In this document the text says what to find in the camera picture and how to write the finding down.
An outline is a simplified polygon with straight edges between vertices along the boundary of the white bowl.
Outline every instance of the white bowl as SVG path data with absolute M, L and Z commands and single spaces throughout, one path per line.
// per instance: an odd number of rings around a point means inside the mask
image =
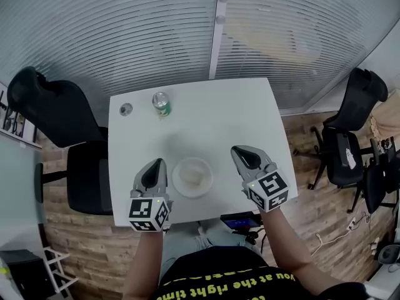
M 198 157 L 179 162 L 172 172 L 172 183 L 177 192 L 187 198 L 205 195 L 213 185 L 213 171 L 209 164 Z

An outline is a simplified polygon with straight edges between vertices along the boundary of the soda can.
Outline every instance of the soda can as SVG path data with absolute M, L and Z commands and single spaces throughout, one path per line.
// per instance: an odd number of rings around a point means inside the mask
M 166 117 L 171 113 L 171 105 L 165 92 L 157 92 L 152 97 L 152 104 L 157 109 L 159 116 Z

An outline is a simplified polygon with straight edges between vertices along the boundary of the forearm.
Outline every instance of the forearm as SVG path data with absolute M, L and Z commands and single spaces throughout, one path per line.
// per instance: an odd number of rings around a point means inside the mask
M 279 208 L 268 213 L 260 212 L 269 245 L 280 268 L 293 273 L 303 287 L 315 296 L 342 283 L 313 264 L 306 244 L 294 232 Z
M 279 208 L 267 213 L 260 212 L 269 245 L 280 268 L 293 272 L 312 263 L 306 244 L 294 232 Z
M 163 232 L 144 232 L 129 268 L 123 300 L 149 299 L 158 287 Z

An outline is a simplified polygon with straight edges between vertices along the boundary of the white table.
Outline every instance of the white table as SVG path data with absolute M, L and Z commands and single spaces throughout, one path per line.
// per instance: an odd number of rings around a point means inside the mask
M 153 94 L 164 91 L 171 100 L 168 117 L 157 115 Z M 119 108 L 133 111 L 122 116 Z M 256 205 L 241 192 L 242 179 L 231 158 L 231 147 L 245 144 L 263 149 L 283 170 L 297 196 L 291 153 L 266 78 L 213 80 L 156 87 L 111 97 L 109 110 L 109 178 L 116 226 L 128 226 L 129 192 L 145 164 L 163 158 L 174 201 L 169 223 L 218 218 L 253 211 Z M 180 195 L 171 174 L 184 158 L 208 162 L 214 174 L 211 190 L 198 199 Z

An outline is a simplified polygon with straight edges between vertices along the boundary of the black t-shirt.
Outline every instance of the black t-shirt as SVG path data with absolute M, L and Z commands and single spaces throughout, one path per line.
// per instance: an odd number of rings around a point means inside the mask
M 348 282 L 318 297 L 293 274 L 269 267 L 246 247 L 210 247 L 180 257 L 162 278 L 153 299 L 368 299 L 361 283 Z

